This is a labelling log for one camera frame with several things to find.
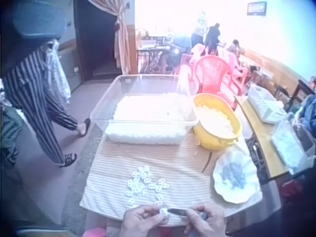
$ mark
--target sandal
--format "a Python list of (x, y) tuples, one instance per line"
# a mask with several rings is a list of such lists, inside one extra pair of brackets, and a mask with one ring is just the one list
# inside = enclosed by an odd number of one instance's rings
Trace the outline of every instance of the sandal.
[(60, 167), (68, 167), (70, 165), (72, 165), (73, 163), (75, 163), (75, 161), (77, 160), (77, 154), (76, 153), (70, 153), (65, 155), (65, 163), (64, 165), (60, 166)]
[(87, 119), (84, 121), (84, 123), (85, 123), (85, 132), (84, 132), (84, 134), (83, 134), (81, 137), (84, 137), (85, 135), (87, 135), (88, 130), (89, 130), (89, 127), (90, 127), (90, 125), (91, 125), (91, 119), (90, 119), (90, 118), (87, 118)]

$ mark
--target person in background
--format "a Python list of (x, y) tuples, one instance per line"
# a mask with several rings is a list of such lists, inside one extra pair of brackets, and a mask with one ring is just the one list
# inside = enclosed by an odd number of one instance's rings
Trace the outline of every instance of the person in background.
[[(126, 211), (119, 237), (146, 237), (152, 228), (166, 225), (169, 215), (160, 214), (159, 209), (157, 205), (142, 205)], [(207, 214), (206, 220), (198, 214), (201, 211)], [(225, 237), (224, 212), (218, 206), (197, 204), (187, 210), (187, 217), (188, 223), (182, 236), (195, 229), (199, 237)]]
[(300, 123), (316, 139), (316, 95), (305, 98), (292, 123)]
[(191, 35), (192, 47), (194, 47), (197, 43), (203, 44), (203, 37), (206, 31), (207, 31), (206, 16), (205, 16), (205, 12), (202, 11), (198, 15), (194, 32)]
[(181, 62), (183, 53), (191, 54), (191, 39), (186, 35), (175, 36), (172, 42), (166, 42), (170, 46), (170, 52), (164, 52), (160, 56), (159, 65), (162, 74), (166, 73), (167, 66), (177, 67)]
[(202, 52), (201, 56), (206, 54), (206, 48), (208, 48), (208, 55), (218, 56), (217, 44), (219, 43), (218, 37), (221, 35), (219, 31), (219, 23), (216, 23), (214, 26), (211, 26), (208, 29), (208, 33), (205, 38), (205, 49)]
[(240, 56), (240, 45), (237, 39), (233, 40), (233, 43), (227, 48), (227, 51), (236, 55), (237, 58)]

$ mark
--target striped pants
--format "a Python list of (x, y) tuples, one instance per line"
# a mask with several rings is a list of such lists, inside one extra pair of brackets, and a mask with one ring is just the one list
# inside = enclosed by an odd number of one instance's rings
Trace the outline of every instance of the striped pants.
[(47, 156), (55, 164), (63, 165), (64, 156), (52, 121), (69, 130), (75, 130), (78, 122), (50, 93), (46, 73), (42, 52), (35, 51), (2, 79), (4, 92), (13, 107), (22, 110)]

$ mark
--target curtain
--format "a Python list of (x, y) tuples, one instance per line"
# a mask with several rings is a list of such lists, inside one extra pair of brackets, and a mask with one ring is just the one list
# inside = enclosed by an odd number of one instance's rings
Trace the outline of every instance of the curtain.
[(114, 57), (123, 75), (128, 74), (130, 71), (129, 45), (123, 0), (89, 0), (89, 2), (100, 10), (118, 17), (119, 30), (115, 32)]

